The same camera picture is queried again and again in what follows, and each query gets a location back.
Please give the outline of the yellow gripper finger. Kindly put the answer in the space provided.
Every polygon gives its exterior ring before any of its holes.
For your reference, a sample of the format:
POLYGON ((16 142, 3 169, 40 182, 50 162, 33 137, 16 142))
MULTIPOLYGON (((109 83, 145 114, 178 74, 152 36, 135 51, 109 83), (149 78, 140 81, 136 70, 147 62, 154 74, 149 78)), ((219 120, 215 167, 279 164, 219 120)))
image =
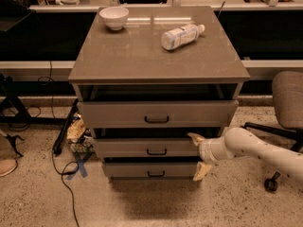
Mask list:
POLYGON ((209 170, 212 168, 212 165, 206 164, 204 162, 198 162, 196 166, 196 172, 193 176, 193 180, 195 182, 201 181, 203 177, 206 176, 206 174, 209 172, 209 170))
POLYGON ((187 135, 191 138, 193 144, 196 147, 199 147, 201 143, 205 140, 205 138, 198 133, 189 132, 187 135))

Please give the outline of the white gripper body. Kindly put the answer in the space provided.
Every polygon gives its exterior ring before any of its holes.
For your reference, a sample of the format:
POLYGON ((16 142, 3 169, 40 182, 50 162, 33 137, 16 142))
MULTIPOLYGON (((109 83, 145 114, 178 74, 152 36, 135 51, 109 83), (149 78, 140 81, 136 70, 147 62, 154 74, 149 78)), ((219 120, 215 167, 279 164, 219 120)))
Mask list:
POLYGON ((202 160, 208 164, 214 164, 227 159, 224 138, 205 139, 199 146, 202 160))

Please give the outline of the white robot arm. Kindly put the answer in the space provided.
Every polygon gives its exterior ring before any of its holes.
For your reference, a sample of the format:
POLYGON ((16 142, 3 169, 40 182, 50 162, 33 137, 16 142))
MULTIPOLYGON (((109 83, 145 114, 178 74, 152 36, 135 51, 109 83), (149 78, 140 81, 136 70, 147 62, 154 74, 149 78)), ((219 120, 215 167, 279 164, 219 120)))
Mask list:
POLYGON ((201 161, 196 166, 193 180, 200 181, 211 165, 223 160, 249 156, 263 161, 281 175, 303 183, 303 155, 264 142, 243 128, 227 129, 219 138, 204 138, 198 133, 187 134, 197 147, 201 161))

